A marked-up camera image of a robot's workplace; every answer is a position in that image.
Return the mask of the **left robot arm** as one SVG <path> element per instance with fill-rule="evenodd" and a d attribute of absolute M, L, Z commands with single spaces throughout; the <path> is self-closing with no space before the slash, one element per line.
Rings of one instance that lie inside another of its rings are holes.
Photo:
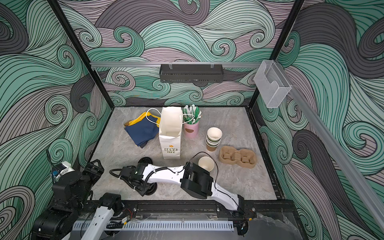
<path fill-rule="evenodd" d="M 85 166 L 82 172 L 70 171 L 62 174 L 52 186 L 53 199 L 46 210 L 37 217 L 32 228 L 33 240 L 68 240 L 73 225 L 86 207 L 91 188 L 101 178 L 104 168 L 100 160 Z M 98 240 L 112 217 L 122 213 L 121 196 L 105 193 L 98 203 L 93 220 L 82 236 L 83 240 Z"/>

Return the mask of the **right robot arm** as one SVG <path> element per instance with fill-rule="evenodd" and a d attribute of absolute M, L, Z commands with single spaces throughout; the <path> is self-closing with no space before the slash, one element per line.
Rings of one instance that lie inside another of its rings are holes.
<path fill-rule="evenodd" d="M 137 166 L 122 168 L 117 178 L 141 196 L 152 195 L 158 183 L 174 184 L 193 198 L 216 201 L 228 211 L 244 211 L 242 196 L 223 189 L 211 177 L 209 171 L 193 163 L 179 167 L 159 167 L 140 162 Z"/>

